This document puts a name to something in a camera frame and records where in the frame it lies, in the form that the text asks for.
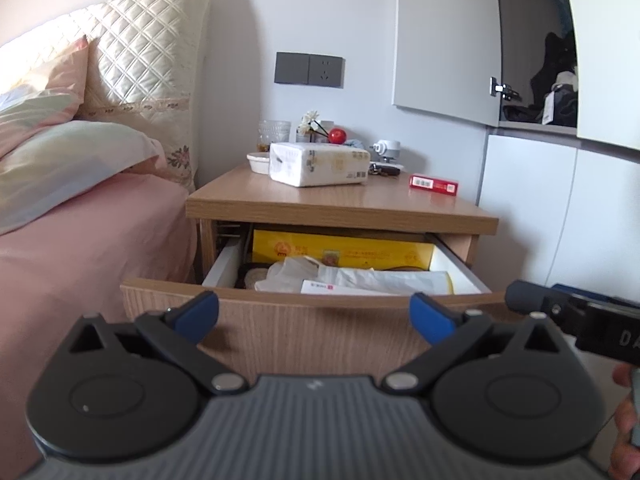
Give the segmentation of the person's right hand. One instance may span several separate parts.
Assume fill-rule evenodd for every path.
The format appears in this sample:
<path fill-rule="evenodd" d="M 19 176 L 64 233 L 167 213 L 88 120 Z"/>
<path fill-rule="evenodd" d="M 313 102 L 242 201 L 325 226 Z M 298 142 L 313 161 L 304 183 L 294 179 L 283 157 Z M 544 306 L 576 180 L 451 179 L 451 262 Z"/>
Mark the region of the person's right hand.
<path fill-rule="evenodd" d="M 630 480 L 639 472 L 639 373 L 634 367 L 620 363 L 613 370 L 617 385 L 631 388 L 631 393 L 618 404 L 615 411 L 617 437 L 611 453 L 608 474 L 615 480 Z"/>

